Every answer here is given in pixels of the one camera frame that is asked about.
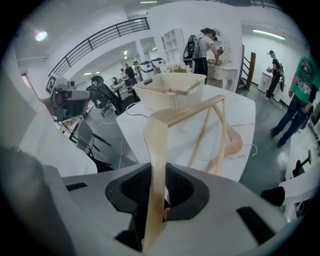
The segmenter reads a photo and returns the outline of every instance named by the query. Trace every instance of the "green t-shirt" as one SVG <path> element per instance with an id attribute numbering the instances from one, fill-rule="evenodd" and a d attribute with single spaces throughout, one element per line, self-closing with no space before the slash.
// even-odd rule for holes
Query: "green t-shirt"
<path id="1" fill-rule="evenodd" d="M 292 92 L 303 102 L 308 103 L 312 85 L 319 90 L 320 74 L 317 63 L 311 56 L 304 56 L 300 59 L 295 71 L 296 81 Z"/>

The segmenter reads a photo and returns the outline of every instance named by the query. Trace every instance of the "sneaker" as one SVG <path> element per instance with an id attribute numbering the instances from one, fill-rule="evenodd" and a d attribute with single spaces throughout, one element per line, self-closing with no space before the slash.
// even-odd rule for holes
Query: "sneaker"
<path id="1" fill-rule="evenodd" d="M 276 136 L 276 134 L 275 134 L 275 128 L 272 128 L 272 129 L 271 129 L 270 135 L 271 135 L 272 138 L 273 138 L 274 136 Z"/>
<path id="2" fill-rule="evenodd" d="M 286 144 L 286 142 L 283 142 L 281 139 L 279 139 L 277 146 L 280 149 L 284 144 Z"/>

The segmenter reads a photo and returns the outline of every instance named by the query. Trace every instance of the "ceiling light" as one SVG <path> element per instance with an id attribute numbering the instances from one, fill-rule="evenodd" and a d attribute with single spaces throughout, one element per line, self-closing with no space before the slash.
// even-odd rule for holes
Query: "ceiling light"
<path id="1" fill-rule="evenodd" d="M 38 42 L 42 41 L 43 39 L 46 38 L 46 36 L 47 36 L 47 32 L 46 31 L 41 31 L 38 34 L 36 34 L 35 40 L 37 40 Z"/>
<path id="2" fill-rule="evenodd" d="M 265 31 L 260 31 L 260 30 L 256 30 L 256 29 L 253 29 L 252 31 L 253 31 L 253 32 L 256 32 L 256 33 L 259 33 L 259 34 L 263 34 L 263 35 L 267 35 L 267 36 L 279 38 L 279 39 L 282 39 L 282 40 L 286 40 L 286 38 L 283 37 L 283 36 L 281 36 L 281 35 L 277 35 L 277 34 L 265 32 Z"/>

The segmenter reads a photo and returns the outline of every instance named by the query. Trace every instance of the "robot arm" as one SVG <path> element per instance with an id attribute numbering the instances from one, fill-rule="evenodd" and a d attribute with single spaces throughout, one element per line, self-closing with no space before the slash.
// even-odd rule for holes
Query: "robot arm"
<path id="1" fill-rule="evenodd" d="M 61 122 L 72 117 L 84 114 L 88 108 L 90 92 L 75 90 L 74 82 L 51 74 L 45 90 L 50 94 L 49 98 L 42 99 L 56 122 Z"/>

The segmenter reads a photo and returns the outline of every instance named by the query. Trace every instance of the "shelf unit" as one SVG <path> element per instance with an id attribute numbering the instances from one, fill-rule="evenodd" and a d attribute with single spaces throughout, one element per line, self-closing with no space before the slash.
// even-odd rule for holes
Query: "shelf unit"
<path id="1" fill-rule="evenodd" d="M 180 63 L 185 49 L 184 38 L 181 28 L 174 28 L 162 37 L 163 49 L 168 63 Z"/>

